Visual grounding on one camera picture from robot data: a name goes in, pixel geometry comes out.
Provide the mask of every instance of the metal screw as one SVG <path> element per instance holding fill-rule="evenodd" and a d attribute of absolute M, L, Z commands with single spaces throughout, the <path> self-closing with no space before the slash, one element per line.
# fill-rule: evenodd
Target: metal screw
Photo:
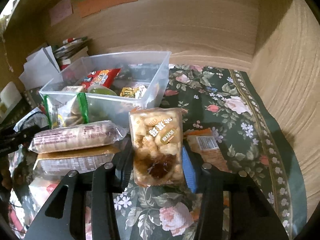
<path fill-rule="evenodd" d="M 113 163 L 105 163 L 105 164 L 103 165 L 103 167 L 104 167 L 105 169 L 111 169 L 111 168 L 113 167 Z"/>
<path fill-rule="evenodd" d="M 245 171 L 239 171 L 239 175 L 241 177 L 246 177 L 248 175 L 248 173 L 246 173 Z"/>
<path fill-rule="evenodd" d="M 77 175 L 77 173 L 78 173 L 78 171 L 72 170 L 72 171 L 69 171 L 69 172 L 68 172 L 68 176 L 69 176 L 69 177 L 74 177 L 74 176 Z"/>
<path fill-rule="evenodd" d="M 210 163 L 204 163 L 202 164 L 202 168 L 206 169 L 206 170 L 209 170 L 211 169 L 212 165 Z"/>

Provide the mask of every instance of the green tablecloth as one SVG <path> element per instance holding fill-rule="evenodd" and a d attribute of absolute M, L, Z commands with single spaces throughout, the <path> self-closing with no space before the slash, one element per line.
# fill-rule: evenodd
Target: green tablecloth
<path fill-rule="evenodd" d="M 228 168 L 253 178 L 293 239 L 307 217 L 302 174 L 247 74 L 171 64 L 169 78 L 161 107 L 188 110 L 184 131 L 212 129 Z M 228 194 L 224 203 L 223 239 L 227 239 Z M 131 179 L 125 192 L 114 194 L 114 204 L 121 239 L 189 240 L 196 230 L 201 195 L 185 185 L 142 188 Z"/>

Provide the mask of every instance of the clear plastic container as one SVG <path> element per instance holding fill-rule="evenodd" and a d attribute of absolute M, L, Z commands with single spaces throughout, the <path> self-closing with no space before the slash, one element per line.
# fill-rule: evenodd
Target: clear plastic container
<path fill-rule="evenodd" d="M 76 94 L 61 91 L 65 86 L 79 85 L 92 71 L 121 68 L 110 88 L 116 92 L 121 91 L 123 87 L 141 84 L 147 87 L 144 96 L 135 99 L 86 93 L 88 115 L 90 122 L 111 120 L 117 125 L 128 128 L 128 112 L 133 108 L 148 109 L 160 105 L 169 82 L 170 54 L 169 51 L 137 51 L 82 57 L 61 71 L 60 76 L 54 77 L 44 85 L 39 93 L 42 98 L 48 95 L 65 103 Z"/>

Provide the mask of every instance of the red snack bag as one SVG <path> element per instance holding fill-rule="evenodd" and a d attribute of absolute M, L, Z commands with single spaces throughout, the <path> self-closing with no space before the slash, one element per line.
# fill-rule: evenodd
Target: red snack bag
<path fill-rule="evenodd" d="M 109 88 L 120 70 L 121 68 L 93 71 L 86 78 L 84 78 L 83 82 L 81 82 L 81 85 L 85 86 L 86 89 L 93 84 L 98 84 Z"/>

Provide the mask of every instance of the brown snack package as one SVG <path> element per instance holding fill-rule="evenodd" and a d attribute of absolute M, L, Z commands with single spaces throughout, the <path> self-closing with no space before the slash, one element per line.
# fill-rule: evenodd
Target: brown snack package
<path fill-rule="evenodd" d="M 35 134 L 29 150 L 43 154 L 109 145 L 122 140 L 127 132 L 111 121 L 45 130 Z"/>
<path fill-rule="evenodd" d="M 181 108 L 129 113 L 134 181 L 137 185 L 183 183 Z"/>
<path fill-rule="evenodd" d="M 211 163 L 221 171 L 231 172 L 210 128 L 185 133 L 184 136 L 187 137 L 191 151 L 199 153 L 204 162 Z"/>
<path fill-rule="evenodd" d="M 115 145 L 94 148 L 39 154 L 34 165 L 47 175 L 65 176 L 70 170 L 79 173 L 94 171 L 106 162 L 110 162 L 120 150 Z"/>

